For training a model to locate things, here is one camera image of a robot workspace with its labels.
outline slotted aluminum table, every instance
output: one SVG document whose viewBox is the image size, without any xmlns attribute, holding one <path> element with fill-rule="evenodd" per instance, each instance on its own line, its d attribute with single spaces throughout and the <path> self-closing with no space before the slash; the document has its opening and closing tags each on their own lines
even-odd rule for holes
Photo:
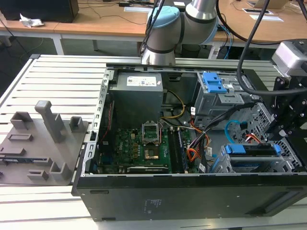
<svg viewBox="0 0 307 230">
<path fill-rule="evenodd" d="M 0 99 L 0 141 L 12 127 L 16 111 L 39 117 L 34 106 L 50 100 L 52 111 L 63 119 L 78 115 L 92 121 L 106 63 L 139 63 L 137 57 L 88 57 L 41 55 L 30 59 Z M 177 59 L 178 65 L 234 68 L 237 60 Z M 268 61 L 245 61 L 272 90 L 280 76 Z M 306 229 L 307 198 L 270 218 L 220 218 L 197 220 L 149 220 L 93 222 L 71 186 L 0 185 L 0 229 L 73 229 L 73 230 L 202 230 L 244 227 L 244 229 Z"/>
</svg>

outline white paper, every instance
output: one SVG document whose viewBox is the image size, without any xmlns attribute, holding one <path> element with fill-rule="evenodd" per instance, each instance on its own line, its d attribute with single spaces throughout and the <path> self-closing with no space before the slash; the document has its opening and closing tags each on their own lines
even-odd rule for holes
<svg viewBox="0 0 307 230">
<path fill-rule="evenodd" d="M 31 28 L 32 26 L 41 26 L 44 25 L 40 19 L 31 19 L 23 17 L 22 14 L 20 14 L 20 20 L 19 20 L 24 26 Z"/>
<path fill-rule="evenodd" d="M 184 2 L 181 2 L 181 1 L 174 1 L 174 5 L 175 6 L 186 6 Z"/>
<path fill-rule="evenodd" d="M 254 20 L 257 20 L 259 15 L 250 15 L 250 17 Z M 274 21 L 274 22 L 283 22 L 280 17 L 277 16 L 263 16 L 262 20 L 264 21 Z"/>
<path fill-rule="evenodd" d="M 157 86 L 155 77 L 129 76 L 127 86 Z"/>
<path fill-rule="evenodd" d="M 206 167 L 205 167 L 205 166 L 203 166 L 203 164 L 202 164 L 202 163 L 200 163 L 199 169 L 200 169 L 200 170 L 201 170 L 203 173 L 205 173 L 205 172 L 206 172 Z"/>
</svg>

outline green circuit board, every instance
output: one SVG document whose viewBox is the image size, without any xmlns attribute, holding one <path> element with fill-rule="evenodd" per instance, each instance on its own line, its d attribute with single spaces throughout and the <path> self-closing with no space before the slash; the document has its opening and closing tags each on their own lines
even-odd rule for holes
<svg viewBox="0 0 307 230">
<path fill-rule="evenodd" d="M 147 131 L 146 138 L 155 137 L 155 130 Z M 172 173 L 167 129 L 161 129 L 161 143 L 158 141 L 155 144 L 144 144 L 141 128 L 118 129 L 114 139 L 112 160 L 109 161 L 104 155 L 100 159 L 99 167 L 103 168 L 104 173 L 118 174 L 120 167 L 130 166 L 167 167 L 168 173 Z M 182 131 L 182 140 L 185 147 L 190 143 L 190 135 L 187 130 Z"/>
</svg>

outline gray plastic holder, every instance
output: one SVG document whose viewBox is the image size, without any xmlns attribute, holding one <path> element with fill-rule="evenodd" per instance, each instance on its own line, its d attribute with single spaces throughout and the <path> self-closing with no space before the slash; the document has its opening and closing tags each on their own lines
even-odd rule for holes
<svg viewBox="0 0 307 230">
<path fill-rule="evenodd" d="M 73 116 L 62 120 L 50 101 L 35 110 L 42 119 L 16 112 L 13 128 L 0 145 L 0 184 L 68 185 L 84 141 L 88 122 Z"/>
</svg>

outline motherboard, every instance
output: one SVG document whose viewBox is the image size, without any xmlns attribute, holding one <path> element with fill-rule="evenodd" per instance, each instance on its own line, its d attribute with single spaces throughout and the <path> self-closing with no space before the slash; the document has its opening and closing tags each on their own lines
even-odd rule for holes
<svg viewBox="0 0 307 230">
<path fill-rule="evenodd" d="M 181 134 L 180 140 L 176 139 L 176 144 L 182 141 L 185 156 L 187 146 L 191 142 L 190 133 L 188 130 L 176 130 L 176 132 Z M 176 164 L 179 163 L 172 158 L 171 151 L 176 151 L 170 140 L 172 133 L 166 128 L 158 129 L 158 133 L 155 130 L 147 130 L 144 133 L 141 128 L 117 129 L 113 135 L 112 149 L 100 153 L 99 173 L 174 173 L 172 167 L 178 168 Z M 158 139 L 158 141 L 146 142 L 144 139 Z M 182 164 L 185 164 L 183 169 L 188 170 L 186 160 L 183 159 Z"/>
</svg>

